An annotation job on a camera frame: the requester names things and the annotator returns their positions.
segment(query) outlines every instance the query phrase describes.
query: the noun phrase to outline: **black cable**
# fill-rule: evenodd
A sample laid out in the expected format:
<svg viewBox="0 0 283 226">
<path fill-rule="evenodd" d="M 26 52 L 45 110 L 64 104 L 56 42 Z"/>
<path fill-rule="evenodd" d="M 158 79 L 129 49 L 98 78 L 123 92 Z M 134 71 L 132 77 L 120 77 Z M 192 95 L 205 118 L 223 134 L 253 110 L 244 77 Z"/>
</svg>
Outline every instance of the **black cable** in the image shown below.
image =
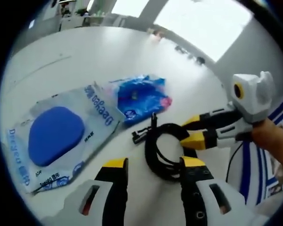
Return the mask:
<svg viewBox="0 0 283 226">
<path fill-rule="evenodd" d="M 189 133 L 183 127 L 167 123 L 156 128 L 151 128 L 146 135 L 145 143 L 145 157 L 149 168 L 157 176 L 168 181 L 179 181 L 179 162 L 174 162 L 167 159 L 157 147 L 157 139 L 162 134 L 170 134 L 176 137 L 178 140 L 183 140 L 189 136 Z M 183 147 L 183 154 L 185 156 L 197 158 L 196 151 L 194 149 Z"/>
<path fill-rule="evenodd" d="M 150 129 L 151 129 L 151 126 L 138 130 L 137 133 L 142 133 L 143 131 L 150 130 Z"/>
<path fill-rule="evenodd" d="M 234 156 L 236 155 L 236 153 L 238 152 L 238 150 L 241 148 L 241 146 L 243 145 L 243 142 L 241 142 L 241 144 L 239 145 L 239 147 L 234 151 L 233 155 L 231 156 L 229 162 L 228 162 L 228 167 L 227 167 L 227 173 L 226 173 L 226 179 L 225 181 L 227 182 L 228 180 L 228 174 L 229 174 L 229 171 L 230 171 L 230 167 L 231 167 L 231 164 L 232 164 L 232 161 L 234 159 Z"/>
</svg>

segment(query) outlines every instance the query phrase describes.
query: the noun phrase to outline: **wall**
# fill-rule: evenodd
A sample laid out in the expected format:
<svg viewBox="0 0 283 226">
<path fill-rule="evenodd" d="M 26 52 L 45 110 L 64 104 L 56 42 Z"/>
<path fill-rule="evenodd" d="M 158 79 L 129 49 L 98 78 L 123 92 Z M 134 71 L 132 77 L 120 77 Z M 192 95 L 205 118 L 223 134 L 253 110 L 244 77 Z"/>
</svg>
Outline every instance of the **wall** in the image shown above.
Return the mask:
<svg viewBox="0 0 283 226">
<path fill-rule="evenodd" d="M 167 2 L 168 0 L 149 0 L 139 18 L 141 20 L 152 22 L 153 24 Z"/>
<path fill-rule="evenodd" d="M 105 13 L 111 13 L 117 0 L 102 0 L 102 11 Z"/>
<path fill-rule="evenodd" d="M 125 28 L 135 29 L 141 32 L 146 32 L 148 28 L 152 27 L 153 23 L 148 20 L 142 20 L 133 16 L 128 16 L 125 19 Z"/>
<path fill-rule="evenodd" d="M 43 16 L 43 20 L 48 20 L 58 15 L 58 9 L 59 9 L 58 0 L 54 7 L 51 7 L 51 4 L 52 4 L 52 0 L 49 1 L 46 7 L 46 10 Z"/>
<path fill-rule="evenodd" d="M 84 17 L 82 16 L 72 16 L 69 18 L 61 19 L 61 31 L 72 29 L 75 27 L 80 27 L 83 24 Z"/>
<path fill-rule="evenodd" d="M 112 13 L 107 14 L 107 15 L 104 17 L 101 26 L 107 26 L 107 27 L 112 26 L 113 23 L 116 21 L 117 17 L 118 17 L 117 14 L 112 14 Z"/>
<path fill-rule="evenodd" d="M 43 17 L 45 15 L 47 7 L 49 7 L 49 2 L 43 6 L 43 8 L 39 11 L 38 14 L 35 15 L 34 18 L 31 19 L 31 20 L 34 19 L 34 24 L 41 23 L 43 21 Z"/>
<path fill-rule="evenodd" d="M 270 71 L 276 85 L 276 98 L 283 95 L 283 54 L 269 33 L 254 18 L 238 39 L 217 61 L 214 72 L 227 91 L 234 73 L 259 74 Z"/>
<path fill-rule="evenodd" d="M 71 1 L 68 3 L 68 8 L 69 8 L 69 11 L 71 12 L 71 15 L 75 14 L 75 4 L 76 4 L 75 1 Z"/>
<path fill-rule="evenodd" d="M 42 37 L 58 32 L 60 20 L 60 16 L 56 16 L 35 24 L 31 29 L 22 31 L 14 43 L 12 54 L 16 54 L 25 46 Z"/>
<path fill-rule="evenodd" d="M 87 8 L 89 1 L 90 0 L 76 0 L 74 12 L 76 12 L 78 9 Z"/>
</svg>

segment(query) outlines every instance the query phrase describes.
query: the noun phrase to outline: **table surface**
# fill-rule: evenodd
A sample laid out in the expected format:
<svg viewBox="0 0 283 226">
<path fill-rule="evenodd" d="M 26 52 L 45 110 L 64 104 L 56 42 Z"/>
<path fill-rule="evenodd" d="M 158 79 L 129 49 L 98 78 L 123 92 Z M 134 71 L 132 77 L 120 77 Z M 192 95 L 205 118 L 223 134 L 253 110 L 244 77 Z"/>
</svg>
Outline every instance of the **table surface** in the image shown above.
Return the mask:
<svg viewBox="0 0 283 226">
<path fill-rule="evenodd" d="M 175 51 L 175 43 L 153 35 L 118 27 L 86 27 L 44 37 L 15 54 L 9 61 L 0 91 L 0 139 L 36 101 L 90 84 L 141 73 L 166 78 L 166 91 L 173 99 L 158 115 L 158 125 L 184 123 L 194 114 L 227 103 L 219 79 L 205 66 Z M 81 183 L 94 179 L 109 159 L 129 157 L 128 202 L 125 225 L 185 225 L 180 184 L 158 178 L 148 168 L 144 144 L 135 146 L 131 133 L 149 126 L 150 120 L 116 136 L 91 160 L 73 183 L 55 190 L 25 194 L 16 188 L 37 218 L 53 216 L 63 208 L 65 197 Z M 171 160 L 182 155 L 179 142 L 170 135 L 158 139 L 158 147 Z M 225 179 L 229 148 L 198 152 L 213 176 Z"/>
</svg>

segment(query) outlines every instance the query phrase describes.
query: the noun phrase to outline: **window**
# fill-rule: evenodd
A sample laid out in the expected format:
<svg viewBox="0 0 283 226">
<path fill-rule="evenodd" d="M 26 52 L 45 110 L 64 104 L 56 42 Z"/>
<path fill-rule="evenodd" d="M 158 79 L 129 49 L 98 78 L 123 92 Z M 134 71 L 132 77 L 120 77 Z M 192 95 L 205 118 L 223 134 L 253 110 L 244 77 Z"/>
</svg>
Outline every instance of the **window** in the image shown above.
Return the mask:
<svg viewBox="0 0 283 226">
<path fill-rule="evenodd" d="M 33 27 L 33 24 L 34 24 L 34 20 L 32 22 L 30 22 L 28 29 L 31 29 Z"/>
<path fill-rule="evenodd" d="M 216 62 L 250 19 L 251 13 L 234 0 L 169 0 L 154 23 L 181 36 Z"/>
<path fill-rule="evenodd" d="M 76 0 L 60 0 L 59 3 L 63 4 L 63 3 L 66 3 L 66 2 L 71 2 L 71 1 L 76 1 Z"/>
<path fill-rule="evenodd" d="M 87 12 L 89 12 L 89 10 L 91 9 L 92 5 L 93 5 L 94 0 L 90 0 L 87 6 Z"/>
<path fill-rule="evenodd" d="M 149 0 L 117 0 L 112 13 L 139 17 Z"/>
</svg>

